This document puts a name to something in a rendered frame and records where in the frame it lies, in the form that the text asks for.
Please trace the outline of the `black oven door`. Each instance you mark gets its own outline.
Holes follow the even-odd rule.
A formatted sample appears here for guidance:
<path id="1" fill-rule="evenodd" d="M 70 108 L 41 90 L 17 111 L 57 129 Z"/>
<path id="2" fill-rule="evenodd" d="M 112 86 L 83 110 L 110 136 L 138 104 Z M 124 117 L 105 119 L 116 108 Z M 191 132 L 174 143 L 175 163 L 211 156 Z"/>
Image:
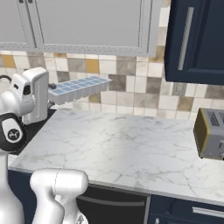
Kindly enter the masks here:
<path id="1" fill-rule="evenodd" d="M 144 206 L 106 206 L 79 200 L 79 196 L 77 204 L 80 211 L 87 217 L 88 224 L 147 224 L 149 197 L 143 193 L 89 185 L 80 196 L 93 198 L 145 197 Z"/>

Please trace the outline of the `black hob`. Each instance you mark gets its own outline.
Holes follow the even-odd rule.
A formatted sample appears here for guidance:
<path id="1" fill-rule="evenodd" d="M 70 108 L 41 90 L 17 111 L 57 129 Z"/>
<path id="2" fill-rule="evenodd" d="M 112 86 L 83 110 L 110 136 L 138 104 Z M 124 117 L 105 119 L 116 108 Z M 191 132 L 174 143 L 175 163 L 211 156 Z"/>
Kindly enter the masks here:
<path id="1" fill-rule="evenodd" d="M 56 112 L 55 109 L 49 109 L 48 110 L 48 116 L 44 121 L 41 122 L 35 122 L 31 123 L 29 125 L 26 125 L 26 140 L 24 142 L 24 145 L 17 150 L 16 152 L 12 152 L 11 155 L 18 156 L 22 150 L 26 147 L 26 145 L 37 135 L 37 133 L 43 128 L 43 126 L 46 124 L 46 122 L 53 116 L 53 114 Z"/>

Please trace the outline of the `grey wide cupboard door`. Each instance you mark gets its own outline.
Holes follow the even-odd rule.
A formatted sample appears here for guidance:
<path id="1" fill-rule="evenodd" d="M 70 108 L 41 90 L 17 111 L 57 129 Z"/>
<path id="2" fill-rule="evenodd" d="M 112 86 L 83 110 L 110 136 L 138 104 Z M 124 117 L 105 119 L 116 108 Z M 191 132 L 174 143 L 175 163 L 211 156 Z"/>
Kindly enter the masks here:
<path id="1" fill-rule="evenodd" d="M 161 0 L 26 0 L 42 52 L 153 56 Z"/>

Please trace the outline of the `grey and brass toaster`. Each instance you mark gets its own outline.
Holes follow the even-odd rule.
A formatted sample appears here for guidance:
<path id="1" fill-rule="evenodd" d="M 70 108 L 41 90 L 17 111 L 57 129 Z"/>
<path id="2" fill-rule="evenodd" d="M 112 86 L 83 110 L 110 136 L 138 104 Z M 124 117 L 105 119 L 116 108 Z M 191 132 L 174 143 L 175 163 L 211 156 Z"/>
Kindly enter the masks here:
<path id="1" fill-rule="evenodd" d="M 199 108 L 193 134 L 200 158 L 224 160 L 224 110 Z"/>

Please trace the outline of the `navy base cabinet panel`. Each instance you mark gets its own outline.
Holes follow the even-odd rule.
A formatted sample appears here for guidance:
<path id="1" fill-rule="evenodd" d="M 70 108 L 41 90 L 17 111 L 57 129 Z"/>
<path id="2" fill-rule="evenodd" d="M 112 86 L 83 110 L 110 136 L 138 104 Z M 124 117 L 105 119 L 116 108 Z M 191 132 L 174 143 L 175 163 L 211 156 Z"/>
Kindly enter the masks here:
<path id="1" fill-rule="evenodd" d="M 32 224 L 30 176 L 26 173 L 12 170 L 9 170 L 8 174 L 10 188 L 23 205 L 24 224 Z"/>

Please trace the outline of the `navy cupboard door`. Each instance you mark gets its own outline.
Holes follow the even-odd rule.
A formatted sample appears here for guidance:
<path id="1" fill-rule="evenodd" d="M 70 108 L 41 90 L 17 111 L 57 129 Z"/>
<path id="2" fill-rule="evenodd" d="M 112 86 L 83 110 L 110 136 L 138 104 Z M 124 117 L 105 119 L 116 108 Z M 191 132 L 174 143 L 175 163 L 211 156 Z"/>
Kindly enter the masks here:
<path id="1" fill-rule="evenodd" d="M 178 70 L 188 7 L 194 7 L 185 63 Z M 167 81 L 224 85 L 224 0 L 171 0 L 164 50 Z"/>

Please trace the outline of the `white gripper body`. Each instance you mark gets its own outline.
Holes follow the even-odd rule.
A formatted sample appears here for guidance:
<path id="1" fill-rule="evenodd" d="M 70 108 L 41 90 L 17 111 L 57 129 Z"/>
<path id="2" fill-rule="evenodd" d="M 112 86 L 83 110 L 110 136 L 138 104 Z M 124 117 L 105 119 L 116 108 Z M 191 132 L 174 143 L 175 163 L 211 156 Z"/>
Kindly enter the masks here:
<path id="1" fill-rule="evenodd" d="M 22 116 L 22 121 L 24 124 L 44 121 L 47 118 L 49 73 L 43 67 L 35 67 L 23 72 L 23 76 L 31 83 L 34 108 Z"/>

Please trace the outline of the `grey narrow cupboard door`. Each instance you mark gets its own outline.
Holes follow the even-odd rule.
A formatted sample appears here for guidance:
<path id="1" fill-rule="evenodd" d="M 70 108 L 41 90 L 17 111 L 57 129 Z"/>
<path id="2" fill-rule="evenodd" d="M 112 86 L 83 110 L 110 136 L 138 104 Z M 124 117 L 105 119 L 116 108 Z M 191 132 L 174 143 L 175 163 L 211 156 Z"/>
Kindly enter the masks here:
<path id="1" fill-rule="evenodd" d="M 0 51 L 36 48 L 28 3 L 32 0 L 0 0 Z"/>

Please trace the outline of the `pale blue ice cube tray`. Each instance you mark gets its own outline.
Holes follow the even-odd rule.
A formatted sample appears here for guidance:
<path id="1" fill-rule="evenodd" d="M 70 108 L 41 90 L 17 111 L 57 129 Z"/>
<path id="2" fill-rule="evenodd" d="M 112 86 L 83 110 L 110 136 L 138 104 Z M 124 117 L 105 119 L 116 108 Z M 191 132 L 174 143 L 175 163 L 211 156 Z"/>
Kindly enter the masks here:
<path id="1" fill-rule="evenodd" d="M 56 89 L 48 88 L 48 100 L 57 105 L 77 101 L 108 89 L 111 79 L 98 76 L 69 80 L 56 84 Z"/>

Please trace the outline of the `navy drawer front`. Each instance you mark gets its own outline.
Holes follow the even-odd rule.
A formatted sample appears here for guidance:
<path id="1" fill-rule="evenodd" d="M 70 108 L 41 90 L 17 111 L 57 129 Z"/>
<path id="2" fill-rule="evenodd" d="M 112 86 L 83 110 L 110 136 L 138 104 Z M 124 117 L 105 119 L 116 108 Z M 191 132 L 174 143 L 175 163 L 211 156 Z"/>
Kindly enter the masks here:
<path id="1" fill-rule="evenodd" d="M 193 213 L 193 207 L 224 212 L 224 206 L 152 195 L 147 224 L 224 224 L 223 218 Z"/>

